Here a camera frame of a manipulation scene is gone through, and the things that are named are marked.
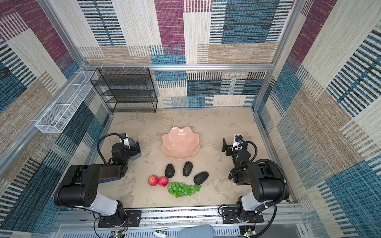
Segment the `red apple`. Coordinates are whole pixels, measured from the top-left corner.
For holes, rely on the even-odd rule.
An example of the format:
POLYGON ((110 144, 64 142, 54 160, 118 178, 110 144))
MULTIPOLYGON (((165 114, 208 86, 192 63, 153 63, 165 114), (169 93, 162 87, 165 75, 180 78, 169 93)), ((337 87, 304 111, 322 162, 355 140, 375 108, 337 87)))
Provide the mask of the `red apple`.
POLYGON ((150 186, 157 186, 159 184, 159 178, 157 176, 150 176, 148 179, 148 184, 150 186))
POLYGON ((161 186, 161 187, 166 187, 169 183, 169 179, 167 177, 160 177, 159 180, 158 180, 158 184, 161 186))

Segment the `dark avocado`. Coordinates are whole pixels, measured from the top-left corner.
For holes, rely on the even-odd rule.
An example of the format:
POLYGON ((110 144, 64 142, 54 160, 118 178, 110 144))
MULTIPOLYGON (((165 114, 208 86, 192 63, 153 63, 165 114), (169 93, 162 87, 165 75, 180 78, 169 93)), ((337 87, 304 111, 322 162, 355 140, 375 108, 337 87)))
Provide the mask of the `dark avocado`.
POLYGON ((188 177, 191 174, 192 169, 193 169, 192 162, 187 161, 183 167, 183 172, 182 172, 183 176, 188 177))
POLYGON ((208 172, 200 172, 199 174, 195 175, 193 178, 193 182, 197 185, 203 184, 209 177, 208 172))
POLYGON ((168 164, 165 168, 165 177, 172 178, 175 175, 175 168, 172 164, 168 164))

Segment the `pink scalloped fruit bowl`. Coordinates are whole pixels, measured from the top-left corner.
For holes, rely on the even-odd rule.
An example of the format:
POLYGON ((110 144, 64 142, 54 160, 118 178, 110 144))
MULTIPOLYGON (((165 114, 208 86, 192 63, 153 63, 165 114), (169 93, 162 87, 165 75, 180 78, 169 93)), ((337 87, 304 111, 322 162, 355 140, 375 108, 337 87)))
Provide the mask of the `pink scalloped fruit bowl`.
POLYGON ((190 127, 173 127, 162 136, 161 150, 171 159, 186 160, 200 150, 199 138, 190 127))

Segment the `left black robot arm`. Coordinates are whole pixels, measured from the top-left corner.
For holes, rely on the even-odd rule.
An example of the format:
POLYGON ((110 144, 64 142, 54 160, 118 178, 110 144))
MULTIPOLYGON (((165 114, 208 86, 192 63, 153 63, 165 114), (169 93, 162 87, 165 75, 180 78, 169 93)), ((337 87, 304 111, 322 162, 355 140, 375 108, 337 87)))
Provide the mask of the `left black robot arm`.
POLYGON ((72 165, 59 185, 54 203, 60 207, 79 208, 97 214, 98 228, 123 228, 140 225, 140 210, 127 211, 123 203, 98 192, 100 183, 122 179, 128 163, 141 156, 140 144, 126 133, 116 135, 119 142, 112 146, 112 157, 102 164, 72 165))

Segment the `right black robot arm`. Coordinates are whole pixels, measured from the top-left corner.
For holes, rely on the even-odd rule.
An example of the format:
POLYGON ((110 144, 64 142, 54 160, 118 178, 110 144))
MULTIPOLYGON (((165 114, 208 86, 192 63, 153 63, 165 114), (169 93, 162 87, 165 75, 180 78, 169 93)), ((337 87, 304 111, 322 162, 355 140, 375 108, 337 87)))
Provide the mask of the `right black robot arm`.
POLYGON ((239 197, 234 206, 218 208, 223 223, 264 222, 263 211, 289 197, 285 172, 270 159, 257 160, 257 146, 251 141, 244 141, 241 135, 235 135, 231 145, 224 139, 222 152, 231 156, 234 165, 228 179, 237 185, 251 187, 251 191, 239 197))

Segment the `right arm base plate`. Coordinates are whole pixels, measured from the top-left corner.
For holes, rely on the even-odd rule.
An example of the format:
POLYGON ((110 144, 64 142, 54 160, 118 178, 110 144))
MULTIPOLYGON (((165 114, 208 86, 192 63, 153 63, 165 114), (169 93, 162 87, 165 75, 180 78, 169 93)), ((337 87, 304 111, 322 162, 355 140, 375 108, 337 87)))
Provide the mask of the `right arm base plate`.
POLYGON ((238 223, 263 223, 264 218, 262 213, 248 212, 239 210, 236 207, 220 206, 218 213, 222 216, 224 224, 238 224, 238 223))

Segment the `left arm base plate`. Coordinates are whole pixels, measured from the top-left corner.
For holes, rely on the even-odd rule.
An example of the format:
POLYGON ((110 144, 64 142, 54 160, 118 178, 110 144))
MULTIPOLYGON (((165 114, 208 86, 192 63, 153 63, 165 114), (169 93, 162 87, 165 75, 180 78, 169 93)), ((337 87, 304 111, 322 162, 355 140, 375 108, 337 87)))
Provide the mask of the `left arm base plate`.
POLYGON ((125 210, 122 215, 101 216, 97 228, 138 227, 141 214, 141 210, 125 210))

